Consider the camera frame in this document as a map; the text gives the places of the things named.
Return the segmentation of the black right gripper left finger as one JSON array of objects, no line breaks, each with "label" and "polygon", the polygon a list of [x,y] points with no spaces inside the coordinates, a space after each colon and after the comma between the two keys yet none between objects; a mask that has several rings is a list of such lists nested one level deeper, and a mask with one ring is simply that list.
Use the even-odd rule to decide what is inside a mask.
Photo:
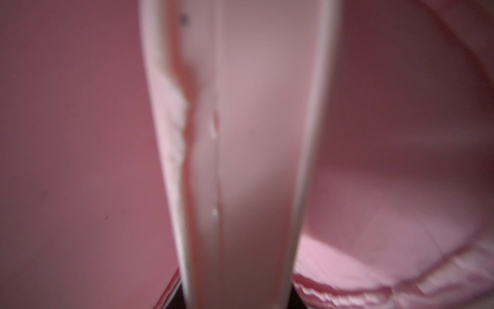
[{"label": "black right gripper left finger", "polygon": [[186,309],[182,284],[179,282],[163,304],[163,309]]}]

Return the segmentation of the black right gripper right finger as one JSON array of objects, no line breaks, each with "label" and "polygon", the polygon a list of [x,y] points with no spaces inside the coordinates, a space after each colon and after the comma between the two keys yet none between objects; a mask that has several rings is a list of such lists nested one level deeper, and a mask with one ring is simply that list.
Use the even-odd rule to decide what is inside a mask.
[{"label": "black right gripper right finger", "polygon": [[307,309],[307,306],[301,300],[300,296],[298,295],[294,287],[292,287],[289,295],[287,309]]}]

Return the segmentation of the pink school backpack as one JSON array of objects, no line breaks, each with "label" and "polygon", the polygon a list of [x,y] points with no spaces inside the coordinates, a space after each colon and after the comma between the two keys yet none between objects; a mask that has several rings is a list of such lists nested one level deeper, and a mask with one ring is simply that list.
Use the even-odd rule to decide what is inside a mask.
[{"label": "pink school backpack", "polygon": [[[292,274],[307,308],[493,294],[493,15],[341,1]],[[140,1],[1,2],[1,307],[163,308],[180,265]]]}]

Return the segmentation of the pink pencil case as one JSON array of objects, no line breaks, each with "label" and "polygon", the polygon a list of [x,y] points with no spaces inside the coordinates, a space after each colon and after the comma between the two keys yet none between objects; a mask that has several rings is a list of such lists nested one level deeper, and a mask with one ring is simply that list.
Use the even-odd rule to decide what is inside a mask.
[{"label": "pink pencil case", "polygon": [[188,308],[286,308],[341,1],[140,1]]}]

